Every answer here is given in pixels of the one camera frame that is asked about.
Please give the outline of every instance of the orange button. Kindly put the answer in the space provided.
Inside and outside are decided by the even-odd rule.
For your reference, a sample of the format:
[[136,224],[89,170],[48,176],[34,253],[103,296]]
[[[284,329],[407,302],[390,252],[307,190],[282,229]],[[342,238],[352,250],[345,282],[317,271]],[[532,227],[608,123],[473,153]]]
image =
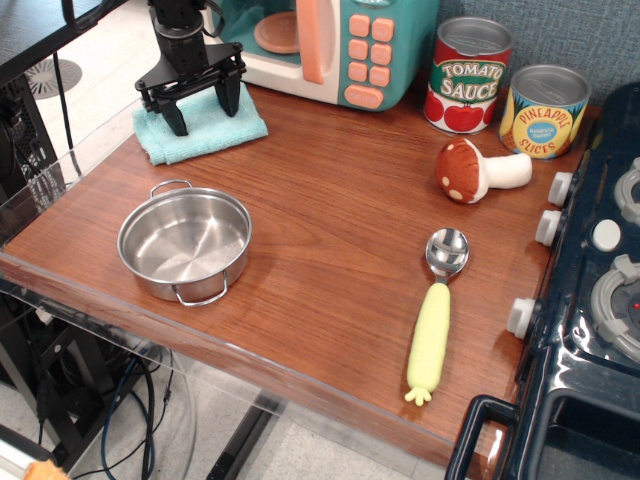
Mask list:
[[368,69],[364,63],[351,62],[349,64],[349,78],[356,82],[364,82],[367,80]]
[[366,37],[369,35],[371,19],[366,15],[351,15],[349,19],[349,33],[354,37]]
[[395,23],[390,18],[376,18],[371,27],[371,36],[379,42],[390,42]]
[[349,40],[349,56],[356,60],[366,60],[369,56],[369,44],[366,40]]
[[391,62],[391,45],[374,43],[371,47],[371,61],[378,65],[389,65]]
[[371,67],[369,72],[369,81],[376,87],[386,87],[391,81],[391,70],[387,67]]
[[384,95],[380,90],[362,85],[349,85],[344,91],[344,96],[347,102],[372,110],[382,105],[384,100]]

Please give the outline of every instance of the pineapple slices can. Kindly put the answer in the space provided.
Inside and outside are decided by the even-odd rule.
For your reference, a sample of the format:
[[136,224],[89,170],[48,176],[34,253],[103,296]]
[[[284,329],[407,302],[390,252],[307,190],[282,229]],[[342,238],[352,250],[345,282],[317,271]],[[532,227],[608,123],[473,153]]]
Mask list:
[[500,140],[531,158],[556,158],[571,149],[591,95],[579,72],[531,65],[516,72],[500,124]]

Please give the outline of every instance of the wood grain surface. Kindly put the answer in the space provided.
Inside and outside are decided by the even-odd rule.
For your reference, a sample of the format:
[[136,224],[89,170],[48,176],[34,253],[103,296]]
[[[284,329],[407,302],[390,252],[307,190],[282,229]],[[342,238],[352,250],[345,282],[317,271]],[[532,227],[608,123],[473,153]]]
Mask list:
[[[478,394],[514,401],[522,342],[506,331],[516,297],[537,296],[549,258],[534,239],[557,171],[577,145],[534,161],[531,182],[458,204],[433,175],[451,136],[422,114],[426,83],[382,113],[250,86],[269,135],[173,166],[154,167],[135,136],[5,249],[12,282],[246,379],[446,465]],[[510,152],[493,124],[469,136],[485,156]],[[127,215],[174,178],[237,197],[254,225],[249,261],[221,301],[187,309],[136,283],[116,249]],[[465,233],[471,255],[450,281],[451,329],[439,388],[422,408],[404,401],[413,327],[434,276],[432,232]],[[475,476],[495,440],[484,434]]]

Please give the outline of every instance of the oven door handle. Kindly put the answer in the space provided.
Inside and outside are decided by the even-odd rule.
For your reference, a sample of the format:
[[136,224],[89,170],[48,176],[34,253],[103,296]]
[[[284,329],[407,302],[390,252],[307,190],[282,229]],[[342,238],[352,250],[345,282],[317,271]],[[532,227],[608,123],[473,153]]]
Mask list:
[[322,37],[320,32],[319,0],[302,0],[296,3],[298,43],[302,76],[307,82],[322,85],[321,66]]
[[449,466],[445,474],[445,480],[464,480],[467,470],[471,464],[471,457],[478,443],[480,431],[486,421],[498,422],[507,427],[507,435],[502,445],[496,468],[502,468],[504,454],[508,450],[508,443],[515,426],[520,418],[520,409],[504,400],[500,400],[489,395],[479,395],[469,404],[467,414],[462,424],[462,430],[458,435],[456,445],[449,461]]

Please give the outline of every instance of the tomato sauce can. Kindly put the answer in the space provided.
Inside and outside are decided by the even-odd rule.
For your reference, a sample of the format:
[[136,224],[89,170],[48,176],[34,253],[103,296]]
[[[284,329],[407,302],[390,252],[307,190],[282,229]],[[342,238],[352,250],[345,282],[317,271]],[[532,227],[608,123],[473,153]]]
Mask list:
[[433,125],[473,133],[491,122],[513,38],[509,28],[480,17],[440,24],[424,106]]
[[587,109],[591,86],[559,65],[531,65],[511,79],[500,140],[531,158],[555,158],[571,149]]

